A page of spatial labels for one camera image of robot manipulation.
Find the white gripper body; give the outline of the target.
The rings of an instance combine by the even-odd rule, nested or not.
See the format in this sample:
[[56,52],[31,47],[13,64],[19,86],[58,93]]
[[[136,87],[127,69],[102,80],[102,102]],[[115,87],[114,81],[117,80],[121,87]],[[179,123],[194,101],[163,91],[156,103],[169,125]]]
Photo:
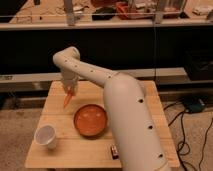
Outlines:
[[76,95],[79,77],[74,73],[63,72],[61,82],[66,93]]

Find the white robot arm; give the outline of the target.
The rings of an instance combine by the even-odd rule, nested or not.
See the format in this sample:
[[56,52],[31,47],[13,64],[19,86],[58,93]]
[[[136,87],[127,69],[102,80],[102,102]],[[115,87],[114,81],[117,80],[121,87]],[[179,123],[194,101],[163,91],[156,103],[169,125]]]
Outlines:
[[103,88],[103,102],[123,171],[172,171],[137,79],[82,62],[75,47],[57,52],[53,62],[66,86],[81,76]]

